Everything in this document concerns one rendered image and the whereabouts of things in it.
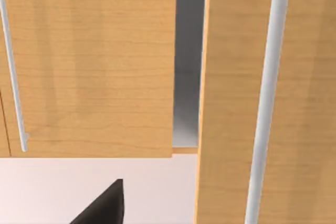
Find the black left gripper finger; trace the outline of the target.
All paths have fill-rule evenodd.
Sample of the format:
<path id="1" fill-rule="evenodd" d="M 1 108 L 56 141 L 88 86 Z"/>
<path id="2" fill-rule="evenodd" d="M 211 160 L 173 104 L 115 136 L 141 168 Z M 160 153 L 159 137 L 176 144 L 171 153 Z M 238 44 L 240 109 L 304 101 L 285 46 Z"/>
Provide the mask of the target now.
<path id="1" fill-rule="evenodd" d="M 123 179 L 115 180 L 69 224 L 123 224 Z"/>

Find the open wooden cupboard door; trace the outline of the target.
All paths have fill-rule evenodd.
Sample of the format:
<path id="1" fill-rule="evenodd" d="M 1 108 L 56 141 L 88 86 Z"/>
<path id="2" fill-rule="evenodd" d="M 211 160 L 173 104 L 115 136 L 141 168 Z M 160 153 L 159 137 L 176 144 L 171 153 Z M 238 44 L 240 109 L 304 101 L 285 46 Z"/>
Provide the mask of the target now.
<path id="1" fill-rule="evenodd" d="M 206 0 L 195 224 L 245 224 L 271 0 Z M 257 224 L 336 224 L 336 0 L 288 0 Z"/>

